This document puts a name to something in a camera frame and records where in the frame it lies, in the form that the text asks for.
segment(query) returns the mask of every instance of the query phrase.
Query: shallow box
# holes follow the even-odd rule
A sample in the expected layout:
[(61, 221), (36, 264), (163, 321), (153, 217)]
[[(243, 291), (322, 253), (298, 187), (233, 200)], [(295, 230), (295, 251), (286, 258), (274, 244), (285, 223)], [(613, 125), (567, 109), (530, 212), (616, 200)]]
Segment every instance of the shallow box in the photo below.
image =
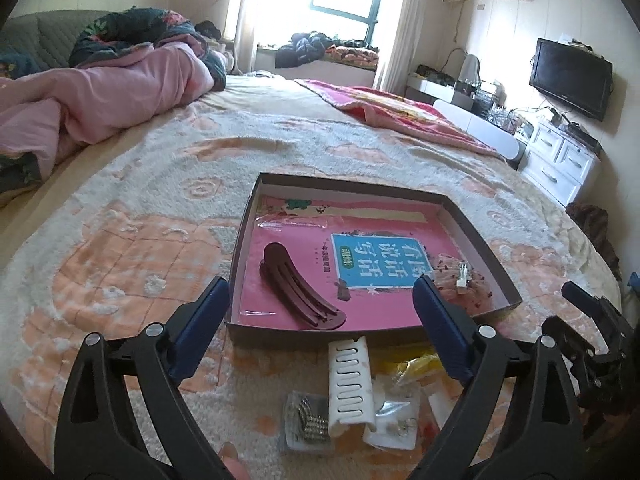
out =
[[(347, 320), (310, 330), (260, 276), (264, 247), (282, 243), (296, 269)], [(458, 263), (472, 279), (456, 292)], [(226, 316), (236, 346), (318, 349), (367, 335), (370, 346), (414, 343), (426, 334), (412, 286), (433, 276), (446, 300), (490, 322), (522, 301), (471, 222), (444, 195), (401, 187), (263, 173), (247, 203), (234, 250)]]

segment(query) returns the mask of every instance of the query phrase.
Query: television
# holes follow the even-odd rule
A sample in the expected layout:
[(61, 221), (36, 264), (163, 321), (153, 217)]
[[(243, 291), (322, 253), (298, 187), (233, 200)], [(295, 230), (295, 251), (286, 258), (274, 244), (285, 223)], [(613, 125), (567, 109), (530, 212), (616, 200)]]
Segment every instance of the television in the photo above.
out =
[(529, 84), (587, 117), (602, 121), (613, 85), (613, 65), (574, 46), (541, 38)]

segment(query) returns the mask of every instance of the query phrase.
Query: brown hair clip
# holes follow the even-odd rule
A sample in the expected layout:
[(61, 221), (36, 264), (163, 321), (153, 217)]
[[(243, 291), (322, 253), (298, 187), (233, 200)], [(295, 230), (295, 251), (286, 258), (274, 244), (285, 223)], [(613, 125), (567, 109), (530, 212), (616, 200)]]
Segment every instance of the brown hair clip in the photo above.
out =
[(284, 245), (274, 242), (264, 248), (260, 275), (289, 311), (311, 328), (334, 330), (347, 321), (343, 311), (321, 298), (300, 276)]

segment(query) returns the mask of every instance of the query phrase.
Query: silver bolt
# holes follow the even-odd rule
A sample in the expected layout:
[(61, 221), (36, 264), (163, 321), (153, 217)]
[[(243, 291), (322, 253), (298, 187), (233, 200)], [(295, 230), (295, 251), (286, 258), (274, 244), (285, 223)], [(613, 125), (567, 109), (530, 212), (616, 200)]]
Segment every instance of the silver bolt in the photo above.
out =
[(554, 346), (556, 346), (555, 340), (549, 335), (543, 335), (540, 338), (540, 342), (547, 348), (553, 348)]
[(98, 334), (97, 332), (91, 332), (87, 337), (84, 338), (84, 343), (87, 346), (93, 346), (98, 341), (100, 341), (100, 334)]
[(487, 339), (491, 339), (492, 337), (495, 337), (495, 330), (494, 327), (489, 326), (489, 325), (482, 325), (479, 329), (478, 332), (480, 333), (480, 335), (482, 337), (485, 337)]
[(145, 334), (149, 337), (159, 336), (164, 331), (164, 326), (160, 323), (152, 323), (148, 327), (145, 328)]

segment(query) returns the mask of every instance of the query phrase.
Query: bed sheet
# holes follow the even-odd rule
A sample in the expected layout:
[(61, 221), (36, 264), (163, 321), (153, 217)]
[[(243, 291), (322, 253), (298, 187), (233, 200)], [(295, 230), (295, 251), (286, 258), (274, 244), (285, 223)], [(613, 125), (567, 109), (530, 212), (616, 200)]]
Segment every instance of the bed sheet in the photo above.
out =
[[(558, 314), (605, 348), (559, 290), (574, 280), (619, 307), (615, 279), (568, 216), (505, 163), (369, 128), (295, 82), (229, 78), (224, 92), (88, 147), (2, 212), (0, 400), (47, 464), (84, 335), (135, 335), (194, 300), (214, 275), (228, 276), (244, 204), (261, 171), (447, 194), (524, 299), (496, 324), (504, 335), (533, 340), (545, 317)], [(221, 328), (181, 388), (213, 446), (235, 443), (253, 478), (405, 478), (419, 447), (387, 454), (354, 433), (321, 462), (280, 454), (284, 395), (326, 394), (327, 383), (325, 353), (241, 350)], [(129, 385), (149, 451), (163, 458), (136, 382)], [(501, 399), (498, 417), (508, 396)], [(485, 452), (495, 437), (488, 436)]]

